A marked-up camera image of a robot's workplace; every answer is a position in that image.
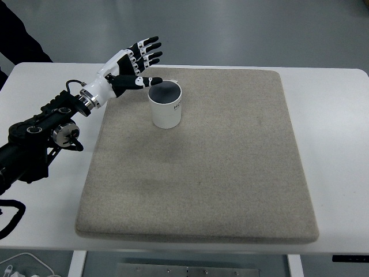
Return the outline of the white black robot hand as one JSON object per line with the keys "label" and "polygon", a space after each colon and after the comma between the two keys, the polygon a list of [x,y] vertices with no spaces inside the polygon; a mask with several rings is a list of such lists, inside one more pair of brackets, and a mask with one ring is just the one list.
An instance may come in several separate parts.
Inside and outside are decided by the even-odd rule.
{"label": "white black robot hand", "polygon": [[158,51],[161,47],[158,40],[158,36],[146,38],[120,50],[96,73],[95,79],[80,90],[80,101],[87,108],[100,108],[109,99],[120,97],[127,90],[139,90],[162,83],[163,79],[160,77],[121,75],[118,65],[118,61],[126,58],[129,66],[133,64],[135,74],[141,74],[145,69],[159,63],[163,52]]}

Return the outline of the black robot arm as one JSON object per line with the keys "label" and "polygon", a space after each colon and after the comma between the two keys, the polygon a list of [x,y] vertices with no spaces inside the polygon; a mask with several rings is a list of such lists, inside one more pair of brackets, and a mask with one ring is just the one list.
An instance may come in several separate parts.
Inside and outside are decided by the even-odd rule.
{"label": "black robot arm", "polygon": [[82,151],[79,129],[72,117],[104,106],[127,90],[138,90],[162,83],[160,77],[142,77],[148,67],[159,63],[162,52],[157,36],[140,40],[120,50],[83,83],[79,94],[62,91],[41,108],[41,113],[9,128],[8,142],[1,147],[1,193],[20,180],[30,184],[48,177],[48,167],[62,149]]}

